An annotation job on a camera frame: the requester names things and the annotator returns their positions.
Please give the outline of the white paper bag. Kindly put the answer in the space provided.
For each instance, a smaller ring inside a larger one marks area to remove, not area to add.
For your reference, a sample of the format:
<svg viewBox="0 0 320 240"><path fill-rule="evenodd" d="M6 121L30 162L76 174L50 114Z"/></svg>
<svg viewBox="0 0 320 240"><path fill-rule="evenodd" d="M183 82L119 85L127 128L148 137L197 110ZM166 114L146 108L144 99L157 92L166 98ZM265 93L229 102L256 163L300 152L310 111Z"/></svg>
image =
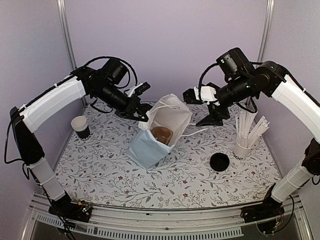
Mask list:
<svg viewBox="0 0 320 240"><path fill-rule="evenodd" d="M176 95L161 97L146 112L147 122L140 121L140 131L126 155L144 169L149 169L167 156L191 123L192 112Z"/></svg>

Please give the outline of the brown cardboard cup carrier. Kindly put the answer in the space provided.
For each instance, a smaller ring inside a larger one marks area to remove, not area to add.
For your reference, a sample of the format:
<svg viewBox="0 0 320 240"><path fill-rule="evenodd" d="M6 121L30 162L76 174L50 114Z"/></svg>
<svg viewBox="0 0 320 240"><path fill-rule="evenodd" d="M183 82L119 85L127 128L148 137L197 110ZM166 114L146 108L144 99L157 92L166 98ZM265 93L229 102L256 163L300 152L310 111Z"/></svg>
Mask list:
<svg viewBox="0 0 320 240"><path fill-rule="evenodd" d="M164 126L157 126L151 130L153 137L165 145L168 145L173 136L173 131Z"/></svg>

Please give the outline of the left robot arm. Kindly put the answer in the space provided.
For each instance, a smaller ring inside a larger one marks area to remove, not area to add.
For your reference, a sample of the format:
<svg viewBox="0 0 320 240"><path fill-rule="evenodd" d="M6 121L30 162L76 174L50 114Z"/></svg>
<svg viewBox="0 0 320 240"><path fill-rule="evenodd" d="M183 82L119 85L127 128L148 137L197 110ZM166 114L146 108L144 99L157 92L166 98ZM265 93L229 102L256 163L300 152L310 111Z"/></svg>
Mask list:
<svg viewBox="0 0 320 240"><path fill-rule="evenodd" d="M105 56L106 63L99 69L89 65L98 57L73 70L67 77L48 88L22 107L10 110L7 131L12 131L22 161L39 185L55 201L55 209L63 216L74 213L74 205L67 200L67 193L56 178L45 158L45 153L35 136L38 128L57 112L85 96L105 102L117 116L134 121L147 122L147 110L141 104L140 95L151 86L138 83L122 92L119 83L125 75L136 76L133 67L125 60Z"/></svg>

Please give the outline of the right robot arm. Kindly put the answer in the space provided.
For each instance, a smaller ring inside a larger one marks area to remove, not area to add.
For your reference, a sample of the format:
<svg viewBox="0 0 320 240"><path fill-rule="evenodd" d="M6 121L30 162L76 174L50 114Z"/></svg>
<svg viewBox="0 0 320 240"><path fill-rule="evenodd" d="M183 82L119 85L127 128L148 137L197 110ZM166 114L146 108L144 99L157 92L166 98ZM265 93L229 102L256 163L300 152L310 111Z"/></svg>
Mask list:
<svg viewBox="0 0 320 240"><path fill-rule="evenodd" d="M273 61L251 62L238 47L218 57L205 72L215 66L223 71L226 85L203 85L200 79L192 89L197 103L208 103L209 114L198 122L199 126L222 125L229 118L228 107L249 97L259 98L263 93L286 107L313 136L304 158L269 189L265 202L259 206L260 216L269 218L278 210L278 204L320 174L320 104L285 67Z"/></svg>

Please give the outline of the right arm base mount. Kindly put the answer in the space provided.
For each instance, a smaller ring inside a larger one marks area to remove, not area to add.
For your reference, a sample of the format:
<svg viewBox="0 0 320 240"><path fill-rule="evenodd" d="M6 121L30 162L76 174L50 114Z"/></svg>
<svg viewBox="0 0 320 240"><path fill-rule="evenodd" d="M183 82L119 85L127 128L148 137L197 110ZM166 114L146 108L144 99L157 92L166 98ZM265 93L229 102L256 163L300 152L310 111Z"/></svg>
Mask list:
<svg viewBox="0 0 320 240"><path fill-rule="evenodd" d="M251 223L272 218L257 224L258 230L266 235L276 232L279 224L283 220L285 210L281 203L272 198L263 200L260 204L246 206L241 209L240 216L245 223Z"/></svg>

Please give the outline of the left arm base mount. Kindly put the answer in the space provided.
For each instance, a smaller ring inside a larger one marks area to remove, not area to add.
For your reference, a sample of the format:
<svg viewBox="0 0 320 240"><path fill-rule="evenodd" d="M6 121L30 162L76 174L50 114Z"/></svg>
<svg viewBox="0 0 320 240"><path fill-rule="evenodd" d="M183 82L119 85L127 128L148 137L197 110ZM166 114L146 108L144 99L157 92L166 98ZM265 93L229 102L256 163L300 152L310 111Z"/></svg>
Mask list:
<svg viewBox="0 0 320 240"><path fill-rule="evenodd" d="M48 212L61 218L88 223L92 214L92 205L84 200L72 202L67 196L51 201Z"/></svg>

